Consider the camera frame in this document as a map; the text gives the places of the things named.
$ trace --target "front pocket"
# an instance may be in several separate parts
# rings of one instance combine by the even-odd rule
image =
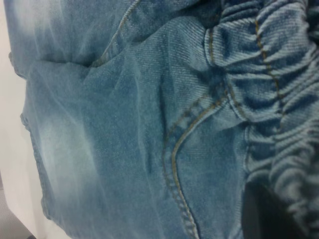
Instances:
[[[176,156],[184,141],[198,125],[218,112],[227,103],[227,91],[223,90],[222,85],[217,86],[213,93],[214,96],[210,94],[201,96],[177,120],[165,138],[162,152],[166,184],[180,209],[186,232],[192,239],[199,239],[198,225],[182,191],[178,178]]]

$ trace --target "light blue denim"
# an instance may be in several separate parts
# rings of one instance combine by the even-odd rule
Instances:
[[[241,239],[245,183],[319,237],[319,1],[4,0],[46,217]]]

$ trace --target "seam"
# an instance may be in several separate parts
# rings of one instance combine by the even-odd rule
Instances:
[[[135,0],[134,3],[132,3],[132,5],[127,9],[127,11],[125,12],[125,14],[123,15],[120,24],[118,26],[118,29],[116,30],[116,32],[114,33],[114,35],[111,38],[111,41],[109,43],[109,45],[106,47],[105,51],[103,52],[102,56],[99,58],[100,61],[101,58],[104,57],[104,55],[107,53],[107,51],[109,50],[109,48],[111,47],[113,41],[115,40],[115,38],[117,37],[117,35],[120,33],[120,30],[122,29],[122,27],[124,26],[124,23],[126,22],[126,20],[128,19],[128,17],[131,15],[132,11],[137,7],[137,5],[140,3],[141,0]]]
[[[227,85],[228,85],[228,88],[229,88],[229,91],[230,91],[230,97],[231,97],[231,99],[232,99],[233,102],[234,102],[235,108],[238,110],[239,114],[240,114],[244,119],[248,120],[248,118],[246,117],[246,115],[245,115],[243,109],[241,108],[240,104],[236,101],[236,96],[235,96],[235,93],[234,93],[234,91],[233,91],[232,86],[231,86],[229,83],[227,83]]]
[[[258,31],[259,31],[259,24],[258,24],[258,21],[255,20],[255,25],[256,25],[256,37],[257,37],[257,45],[258,47],[260,48],[260,51],[262,53],[262,57],[263,57],[263,63],[266,65],[266,69],[267,69],[267,73],[268,75],[274,80],[275,82],[275,87],[276,87],[276,93],[277,93],[277,98],[278,98],[278,101],[279,101],[279,111],[280,111],[280,114],[281,114],[281,118],[280,118],[280,122],[279,122],[279,128],[278,128],[278,132],[281,131],[282,129],[282,119],[283,117],[285,116],[285,113],[283,111],[283,102],[282,102],[282,98],[283,96],[280,94],[279,92],[279,81],[277,79],[277,77],[272,73],[272,68],[271,68],[271,65],[269,63],[266,62],[266,58],[267,58],[267,53],[264,49],[264,46],[263,44],[261,43],[261,37],[260,35],[258,34]]]
[[[173,170],[173,177],[174,177],[174,181],[175,184],[178,188],[178,193],[179,196],[181,197],[184,207],[186,208],[186,212],[188,215],[189,220],[192,222],[192,228],[193,228],[193,232],[195,234],[195,224],[194,222],[191,220],[191,214],[190,214],[190,210],[189,207],[187,205],[187,202],[185,200],[185,197],[181,191],[181,186],[179,184],[179,179],[178,179],[178,175],[177,175],[177,166],[176,166],[176,154],[177,151],[179,149],[179,147],[181,146],[182,142],[185,140],[185,138],[187,137],[188,133],[194,128],[194,126],[212,109],[216,108],[217,106],[219,106],[226,98],[227,95],[227,91],[225,91],[225,95],[220,98],[220,100],[216,101],[215,103],[212,103],[206,110],[204,110],[195,120],[194,122],[189,126],[189,128],[183,133],[183,135],[179,138],[179,140],[177,141],[174,150],[172,152],[171,155],[171,161],[172,161],[172,170]]]
[[[223,86],[222,83],[220,83],[218,86],[216,86],[213,91],[216,91],[217,89],[221,88]],[[164,158],[164,155],[165,155],[165,150],[166,150],[166,147],[167,147],[167,143],[168,143],[168,140],[169,140],[169,137],[170,135],[174,132],[174,130],[176,129],[177,125],[185,118],[187,117],[192,108],[194,108],[197,104],[199,104],[200,101],[202,101],[203,99],[207,98],[209,96],[209,93],[206,93],[206,94],[203,94],[201,97],[199,97],[196,101],[194,101],[191,106],[185,110],[185,112],[182,114],[182,116],[173,124],[173,126],[170,128],[170,130],[168,131],[165,139],[164,139],[164,143],[163,143],[163,150],[162,150],[162,155],[161,155],[161,160],[162,160],[162,166],[163,166],[163,174],[164,174],[164,178],[165,178],[165,182],[166,184],[168,185],[168,188],[170,190],[170,192],[172,193],[173,195],[173,198],[174,200],[176,201],[177,205],[178,205],[178,208],[180,210],[180,212],[182,213],[183,212],[183,208],[181,207],[180,203],[178,203],[178,198],[177,196],[175,195],[173,189],[172,189],[172,186],[170,185],[170,180],[168,178],[168,174],[167,174],[167,171],[166,171],[166,166],[165,166],[165,158]],[[190,216],[190,211],[189,211],[189,208],[187,207],[188,209],[188,213],[187,213],[187,216],[192,224],[192,230],[193,230],[193,233],[194,233],[194,236],[196,236],[196,233],[195,233],[195,224],[194,224],[194,221],[191,219],[191,216]]]
[[[212,63],[214,63],[214,55],[213,55],[213,30],[211,29],[209,31],[209,55],[210,60]]]

